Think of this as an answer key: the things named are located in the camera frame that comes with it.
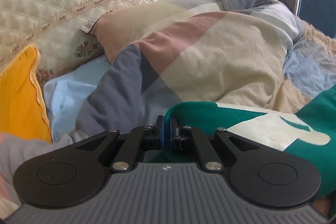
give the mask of light blue pillow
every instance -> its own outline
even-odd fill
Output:
[[[75,129],[75,120],[85,98],[110,68],[105,55],[73,72],[48,81],[43,89],[53,141]]]

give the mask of silver screw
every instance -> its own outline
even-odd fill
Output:
[[[208,163],[205,165],[205,168],[208,169],[208,170],[215,171],[215,170],[219,170],[219,169],[221,169],[221,168],[222,168],[222,165],[221,165],[219,162],[211,161],[211,162],[208,162]]]
[[[226,131],[226,128],[225,127],[218,127],[217,128],[217,132],[219,132],[219,133],[223,133],[223,132],[225,132]]]
[[[124,162],[124,161],[118,161],[118,162],[115,162],[112,165],[112,167],[115,170],[127,170],[129,168],[129,164],[127,162]]]

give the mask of yellow fabric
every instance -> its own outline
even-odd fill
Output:
[[[41,88],[36,79],[40,54],[24,48],[0,75],[0,132],[51,142]]]

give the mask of embroidered flower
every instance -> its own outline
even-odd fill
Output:
[[[36,78],[40,83],[40,86],[48,82],[53,74],[54,72],[52,69],[51,70],[39,69],[36,73]]]
[[[76,57],[85,57],[86,55],[90,56],[94,54],[98,49],[98,43],[96,41],[84,41],[76,49]]]

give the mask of blue chair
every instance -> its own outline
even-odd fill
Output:
[[[336,0],[300,0],[298,16],[325,35],[336,37]]]

